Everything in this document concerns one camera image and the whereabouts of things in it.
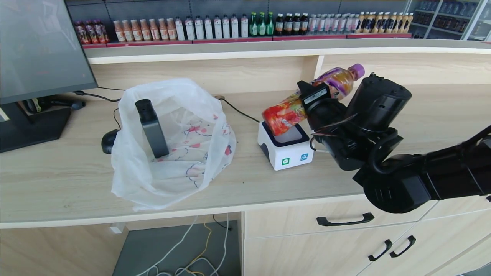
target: computer monitor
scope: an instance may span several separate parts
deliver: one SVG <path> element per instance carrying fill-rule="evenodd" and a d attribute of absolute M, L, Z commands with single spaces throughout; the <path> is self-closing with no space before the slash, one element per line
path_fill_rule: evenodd
<path fill-rule="evenodd" d="M 70 109 L 28 115 L 19 101 L 96 88 L 64 0 L 0 3 L 0 152 L 60 138 Z"/>

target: drawer handle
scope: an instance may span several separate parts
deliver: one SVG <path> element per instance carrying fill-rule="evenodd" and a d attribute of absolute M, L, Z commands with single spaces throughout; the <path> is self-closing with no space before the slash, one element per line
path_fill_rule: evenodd
<path fill-rule="evenodd" d="M 350 222 L 330 222 L 327 220 L 326 217 L 317 217 L 317 223 L 320 226 L 343 226 L 343 225 L 354 225 L 354 224 L 367 223 L 367 222 L 372 221 L 374 218 L 375 217 L 373 216 L 372 213 L 363 214 L 363 219 L 360 221 L 350 221 Z"/>
<path fill-rule="evenodd" d="M 392 242 L 390 240 L 386 240 L 385 241 L 385 250 L 378 256 L 378 257 L 374 257 L 373 255 L 370 255 L 368 256 L 368 259 L 373 262 L 373 261 L 376 261 L 378 260 L 380 257 L 382 257 L 385 253 L 387 253 L 387 251 L 390 250 L 390 248 L 392 247 Z"/>
<path fill-rule="evenodd" d="M 392 251 L 392 252 L 390 253 L 390 256 L 391 256 L 392 258 L 397 258 L 397 257 L 399 257 L 400 255 L 404 254 L 404 252 L 408 251 L 408 249 L 409 249 L 409 248 L 411 248 L 411 247 L 412 247 L 412 246 L 413 246 L 413 245 L 416 243 L 416 238 L 415 238 L 414 236 L 412 236 L 412 235 L 408 237 L 408 240 L 409 240 L 409 246 L 408 246 L 408 247 L 406 247 L 406 249 L 404 249 L 404 250 L 403 250 L 401 253 L 399 253 L 399 254 L 397 254 L 396 252 Z"/>

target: computer mouse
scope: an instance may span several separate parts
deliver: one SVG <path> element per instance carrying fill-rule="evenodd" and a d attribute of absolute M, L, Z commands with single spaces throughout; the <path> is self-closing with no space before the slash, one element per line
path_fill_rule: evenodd
<path fill-rule="evenodd" d="M 106 154 L 111 154 L 112 146 L 114 145 L 114 140 L 116 139 L 116 134 L 119 129 L 111 130 L 102 136 L 101 146 L 102 152 Z"/>

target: white plastic bag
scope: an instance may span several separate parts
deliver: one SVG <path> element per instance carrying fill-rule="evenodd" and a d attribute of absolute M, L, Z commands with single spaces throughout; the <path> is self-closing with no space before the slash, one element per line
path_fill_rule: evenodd
<path fill-rule="evenodd" d="M 152 101 L 169 147 L 155 160 L 135 102 Z M 219 100 L 189 79 L 147 83 L 119 102 L 121 130 L 112 148 L 112 192 L 134 209 L 162 209 L 208 186 L 235 152 L 235 134 Z"/>

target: purple bottle cap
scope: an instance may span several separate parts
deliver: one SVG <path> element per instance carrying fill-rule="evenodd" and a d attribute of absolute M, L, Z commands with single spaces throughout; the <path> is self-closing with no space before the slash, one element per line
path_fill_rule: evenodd
<path fill-rule="evenodd" d="M 354 73 L 355 81 L 359 80 L 361 77 L 365 75 L 365 68 L 363 68 L 363 65 L 359 63 L 354 64 L 348 69 Z"/>

